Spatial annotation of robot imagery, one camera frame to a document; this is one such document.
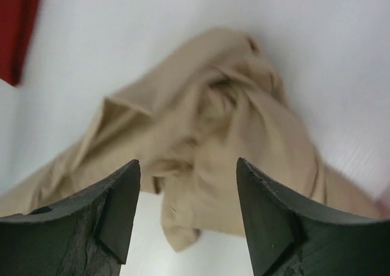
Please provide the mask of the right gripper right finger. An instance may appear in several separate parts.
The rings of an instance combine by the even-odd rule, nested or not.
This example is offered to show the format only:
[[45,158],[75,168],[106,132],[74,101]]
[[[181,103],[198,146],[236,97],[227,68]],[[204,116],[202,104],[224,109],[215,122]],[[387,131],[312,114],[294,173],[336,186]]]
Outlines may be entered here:
[[237,187],[255,276],[389,274],[387,219],[317,203],[243,158]]

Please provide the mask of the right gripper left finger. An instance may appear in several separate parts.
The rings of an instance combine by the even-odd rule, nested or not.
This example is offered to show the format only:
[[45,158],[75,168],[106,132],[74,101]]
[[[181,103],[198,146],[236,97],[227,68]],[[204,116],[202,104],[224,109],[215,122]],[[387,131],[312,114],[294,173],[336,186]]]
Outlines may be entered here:
[[1,218],[1,275],[119,275],[140,193],[140,163],[30,213]]

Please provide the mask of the beige t-shirt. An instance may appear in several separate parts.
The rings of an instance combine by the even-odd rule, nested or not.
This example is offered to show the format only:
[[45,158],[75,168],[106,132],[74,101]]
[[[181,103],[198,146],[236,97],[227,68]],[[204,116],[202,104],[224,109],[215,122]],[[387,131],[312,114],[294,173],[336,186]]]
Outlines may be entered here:
[[181,251],[201,230],[244,234],[236,185],[241,157],[319,203],[381,215],[323,163],[289,109],[282,78],[253,39],[222,28],[192,38],[106,97],[78,142],[1,197],[1,215],[49,205],[137,159],[141,190],[163,194],[163,233]]

